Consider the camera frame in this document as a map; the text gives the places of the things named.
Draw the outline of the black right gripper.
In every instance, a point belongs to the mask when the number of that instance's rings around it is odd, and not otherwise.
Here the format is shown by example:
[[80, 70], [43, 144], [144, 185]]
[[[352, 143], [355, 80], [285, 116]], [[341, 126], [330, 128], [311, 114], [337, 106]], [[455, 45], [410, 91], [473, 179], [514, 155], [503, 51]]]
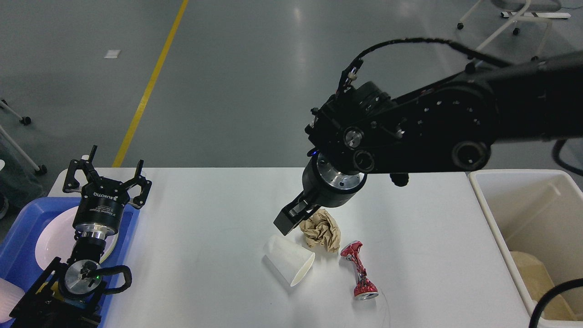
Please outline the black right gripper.
[[366, 181], [366, 174], [344, 174], [323, 154], [313, 156], [302, 174], [303, 191], [281, 209], [273, 224], [287, 236], [320, 207], [335, 208], [347, 203]]

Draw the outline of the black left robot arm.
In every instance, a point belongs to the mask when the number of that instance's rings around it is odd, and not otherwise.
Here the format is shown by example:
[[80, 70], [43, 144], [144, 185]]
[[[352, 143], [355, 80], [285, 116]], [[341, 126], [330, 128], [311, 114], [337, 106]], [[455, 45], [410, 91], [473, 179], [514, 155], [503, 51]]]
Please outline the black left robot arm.
[[93, 166], [94, 145], [87, 159], [71, 160], [64, 193], [81, 195], [72, 228], [75, 245], [66, 261], [56, 256], [13, 307], [13, 328], [96, 328], [102, 317], [99, 302], [122, 293], [133, 282], [126, 265], [104, 266], [107, 239], [119, 234], [123, 212], [146, 203], [152, 182], [139, 160], [127, 181], [100, 176]]

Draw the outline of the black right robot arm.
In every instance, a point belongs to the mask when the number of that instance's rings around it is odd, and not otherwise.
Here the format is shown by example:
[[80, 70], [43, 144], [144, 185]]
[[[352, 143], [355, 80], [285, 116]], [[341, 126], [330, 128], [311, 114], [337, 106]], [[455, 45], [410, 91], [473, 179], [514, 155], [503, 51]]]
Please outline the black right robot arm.
[[[392, 44], [439, 43], [468, 56], [465, 69], [391, 98], [374, 83], [352, 82], [363, 58]], [[473, 172], [501, 143], [554, 140], [552, 159], [566, 141], [582, 136], [582, 52], [513, 64], [453, 40], [393, 39], [360, 52], [339, 78], [305, 132], [313, 144], [303, 190], [282, 208], [274, 225], [287, 235], [321, 207], [339, 207], [360, 191], [368, 174], [389, 174], [394, 185], [409, 174]]]

